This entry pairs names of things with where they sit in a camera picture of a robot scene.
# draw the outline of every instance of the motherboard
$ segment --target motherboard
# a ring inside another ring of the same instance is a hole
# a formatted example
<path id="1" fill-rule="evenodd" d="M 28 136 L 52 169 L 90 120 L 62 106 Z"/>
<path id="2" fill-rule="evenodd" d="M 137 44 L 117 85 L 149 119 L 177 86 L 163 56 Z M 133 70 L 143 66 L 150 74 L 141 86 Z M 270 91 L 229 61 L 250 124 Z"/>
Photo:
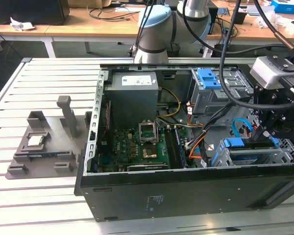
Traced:
<path id="1" fill-rule="evenodd" d="M 186 167 L 185 142 L 189 140 L 184 128 L 115 129 L 111 136 L 111 151 L 98 157 L 98 172 L 122 172 L 137 170 L 172 169 Z"/>

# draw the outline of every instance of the blue latch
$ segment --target blue latch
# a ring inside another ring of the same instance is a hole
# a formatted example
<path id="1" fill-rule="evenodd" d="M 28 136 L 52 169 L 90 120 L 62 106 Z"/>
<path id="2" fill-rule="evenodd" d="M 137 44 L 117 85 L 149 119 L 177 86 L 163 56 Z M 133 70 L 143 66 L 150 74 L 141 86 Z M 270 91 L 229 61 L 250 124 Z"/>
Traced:
<path id="1" fill-rule="evenodd" d="M 210 69 L 197 69 L 197 76 L 204 89 L 221 89 L 217 76 Z"/>
<path id="2" fill-rule="evenodd" d="M 226 138 L 223 141 L 225 147 L 244 147 L 244 142 L 241 138 Z"/>

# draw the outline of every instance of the wooden table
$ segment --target wooden table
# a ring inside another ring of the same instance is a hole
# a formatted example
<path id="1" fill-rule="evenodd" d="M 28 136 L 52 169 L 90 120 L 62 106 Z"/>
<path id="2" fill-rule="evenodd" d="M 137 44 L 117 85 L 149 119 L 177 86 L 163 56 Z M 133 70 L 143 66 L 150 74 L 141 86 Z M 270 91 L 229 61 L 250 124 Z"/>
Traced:
<path id="1" fill-rule="evenodd" d="M 234 3 L 221 0 L 213 1 L 218 7 L 228 7 L 230 13 L 233 11 Z M 102 13 L 100 17 L 112 17 L 124 13 L 110 12 Z M 294 19 L 294 15 L 283 15 Z M 85 42 L 86 51 L 90 52 L 89 42 L 134 42 L 138 32 L 138 14 L 125 22 L 104 22 L 94 19 L 88 15 L 84 8 L 70 9 L 70 16 L 62 26 L 36 25 L 36 29 L 23 32 L 15 31 L 9 25 L 0 25 L 0 34 L 10 41 L 42 41 L 45 43 L 49 57 L 56 57 L 52 46 L 53 42 Z M 230 16 L 222 16 L 230 21 Z M 256 17 L 246 16 L 242 25 L 237 24 L 239 34 L 233 38 L 232 44 L 237 45 L 264 45 L 278 43 L 273 33 L 268 28 L 259 28 L 255 23 Z M 294 42 L 294 35 L 288 35 L 285 29 L 278 27 L 288 39 Z M 208 35 L 205 41 L 214 46 L 221 37 L 219 25 L 215 25 L 213 34 Z M 204 56 L 211 55 L 211 51 L 205 49 Z"/>

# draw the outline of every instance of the cpu chip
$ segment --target cpu chip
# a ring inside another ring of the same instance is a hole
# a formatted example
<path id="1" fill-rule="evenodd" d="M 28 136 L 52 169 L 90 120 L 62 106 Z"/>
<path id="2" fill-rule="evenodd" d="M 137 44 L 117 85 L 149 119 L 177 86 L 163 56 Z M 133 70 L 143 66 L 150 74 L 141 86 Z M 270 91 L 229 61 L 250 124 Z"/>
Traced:
<path id="1" fill-rule="evenodd" d="M 143 147 L 143 158 L 157 158 L 157 146 L 145 146 Z"/>

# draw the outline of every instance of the white label sticker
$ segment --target white label sticker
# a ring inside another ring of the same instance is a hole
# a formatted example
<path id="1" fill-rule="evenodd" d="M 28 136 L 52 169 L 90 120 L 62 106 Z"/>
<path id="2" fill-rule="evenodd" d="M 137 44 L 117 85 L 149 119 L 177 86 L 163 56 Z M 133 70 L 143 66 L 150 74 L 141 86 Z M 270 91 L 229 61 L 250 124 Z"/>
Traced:
<path id="1" fill-rule="evenodd" d="M 203 168 L 207 167 L 207 163 L 203 159 L 201 159 L 200 164 Z"/>
<path id="2" fill-rule="evenodd" d="M 208 149 L 207 150 L 215 150 L 214 145 L 213 144 L 208 145 Z"/>
<path id="3" fill-rule="evenodd" d="M 122 86 L 146 86 L 146 85 L 152 85 L 151 76 L 149 75 L 122 77 Z"/>

